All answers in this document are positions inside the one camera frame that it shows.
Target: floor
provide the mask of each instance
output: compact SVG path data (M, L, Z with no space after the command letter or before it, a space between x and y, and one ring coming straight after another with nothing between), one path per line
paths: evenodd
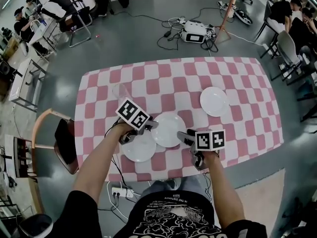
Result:
M127 11L132 15L145 14L162 20L184 15L187 19L199 15L204 7L217 8L219 0L130 0ZM247 40L253 40L263 22L264 5L254 0L252 6L237 1L237 6L246 10L254 24L247 26L239 19L227 23L226 29L235 35ZM123 11L118 3L113 3L116 13ZM204 24L220 25L222 18L218 9L206 9L199 18ZM160 22L144 17L129 17L127 14L96 19L89 27L92 39L75 48L69 48L67 37L60 41L57 56L51 57L41 94L37 116L44 110L53 108L65 115L74 117L77 89L81 77L91 70L114 65L133 63L138 61L172 59L184 57L204 57L208 52L199 45L179 42L179 50L167 51L159 48L156 41L163 36L166 29ZM262 46L248 43L245 40L232 36L225 41L226 34L221 35L218 43L219 52L212 56L219 57L252 57L261 61L264 70L269 75L277 73L278 59L271 60L269 56L260 59L264 52ZM272 38L270 30L264 31L257 41L258 44L269 44ZM175 43L162 43L167 47L175 47ZM282 204L279 208L277 222L272 237L278 237L279 227L284 223L281 218L283 212L293 204L295 196L307 202L316 189L317 184L317 148L316 135L310 134L316 126L309 123L301 124L300 117L307 111L311 102L298 103L298 86L287 87L280 79L272 82L279 110L285 143L269 153L255 159L226 169L226 175L235 188L263 179L278 170L285 168L285 181ZM49 118L43 123L37 142L53 144L56 119ZM38 175L42 201L46 210L56 220L62 209L76 176L70 175L50 150L38 150ZM137 193L141 193L147 182L130 184ZM100 208L109 208L106 186L102 191L99 202ZM133 203L121 199L120 210L128 215ZM99 219L103 236L112 237L123 226L118 219L109 212L100 212Z

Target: white power strip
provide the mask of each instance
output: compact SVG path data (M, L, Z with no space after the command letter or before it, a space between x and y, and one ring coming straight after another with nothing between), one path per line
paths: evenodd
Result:
M120 196L122 196L122 197L127 196L127 197L132 198L132 197L133 197L134 190L132 190L132 189L125 189L125 188L112 187L112 194L114 194L114 193L116 193L116 194L119 193Z

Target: plate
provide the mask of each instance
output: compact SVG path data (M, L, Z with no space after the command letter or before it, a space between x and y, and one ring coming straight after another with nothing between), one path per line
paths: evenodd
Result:
M121 146L124 155L134 162L145 162L154 155L157 144L148 130L143 135L138 135L131 143Z
M208 87L200 95L203 110L212 117L220 117L229 108L228 97L218 87Z
M155 142L163 147L174 147L181 141L177 138L177 132L186 131L185 122L181 117L172 112L160 114L154 119L158 127L151 130Z

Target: pink and white tablecloth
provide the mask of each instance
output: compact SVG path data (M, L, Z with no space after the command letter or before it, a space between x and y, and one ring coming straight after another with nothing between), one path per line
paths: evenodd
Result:
M187 128L225 129L224 167L264 154L283 143L281 119L274 92L260 63L253 58L184 58L139 62L86 73L81 80L75 112L75 144L79 166L116 121L118 100L112 87L124 83L133 101L156 117L175 112ZM224 90L230 109L210 117L201 108L207 87ZM157 146L154 156L134 163L119 147L114 156L126 181L145 181L198 174L189 147ZM111 164L106 180L121 181Z

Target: person wearing black cap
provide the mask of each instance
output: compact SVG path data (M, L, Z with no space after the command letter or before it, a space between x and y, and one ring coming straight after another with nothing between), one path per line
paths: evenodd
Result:
M289 32L292 26L291 16L293 11L299 11L302 8L300 0L279 1L272 5L271 15L267 19L268 24L277 32Z
M29 42L34 35L30 28L32 21L28 21L26 18L22 17L22 8L17 9L14 13L16 19L14 30L17 32L18 35L21 36L24 41ZM48 52L48 50L44 48L39 42L35 42L33 44L33 47L42 55L45 55Z

